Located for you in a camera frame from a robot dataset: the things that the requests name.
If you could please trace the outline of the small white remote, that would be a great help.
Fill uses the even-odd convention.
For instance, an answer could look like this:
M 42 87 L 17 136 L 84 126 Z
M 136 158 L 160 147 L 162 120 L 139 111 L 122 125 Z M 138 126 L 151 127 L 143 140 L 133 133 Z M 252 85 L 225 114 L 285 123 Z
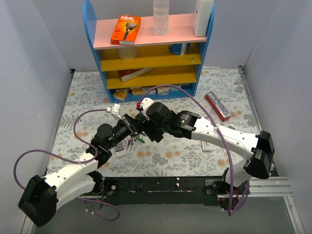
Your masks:
M 212 146 L 210 143 L 202 141 L 201 142 L 201 147 L 203 152 L 211 152 L 212 151 Z

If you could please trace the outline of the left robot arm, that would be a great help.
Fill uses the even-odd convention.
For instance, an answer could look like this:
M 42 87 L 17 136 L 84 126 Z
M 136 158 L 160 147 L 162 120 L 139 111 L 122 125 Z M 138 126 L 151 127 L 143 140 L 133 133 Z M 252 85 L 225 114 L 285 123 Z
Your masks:
M 134 118 L 123 115 L 114 127 L 100 125 L 89 147 L 78 159 L 67 160 L 67 166 L 52 174 L 35 175 L 22 187 L 19 209 L 37 227 L 42 227 L 60 207 L 76 197 L 85 193 L 100 194 L 104 184 L 97 169 L 110 159 L 111 149 L 126 137 L 146 133 L 147 123 L 147 118 L 139 113 Z

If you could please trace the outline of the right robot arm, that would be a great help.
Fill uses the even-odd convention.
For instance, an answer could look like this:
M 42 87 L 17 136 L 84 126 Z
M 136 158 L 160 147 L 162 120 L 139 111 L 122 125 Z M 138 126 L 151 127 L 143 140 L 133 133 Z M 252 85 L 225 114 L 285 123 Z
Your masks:
M 175 113 L 160 102 L 145 99 L 140 110 L 146 115 L 145 123 L 151 130 L 151 140 L 160 141 L 167 133 L 176 138 L 199 140 L 219 147 L 229 148 L 243 160 L 224 173 L 220 187 L 227 194 L 252 177 L 267 179 L 275 153 L 272 136 L 266 131 L 249 134 L 212 123 L 196 113 L 181 111 Z

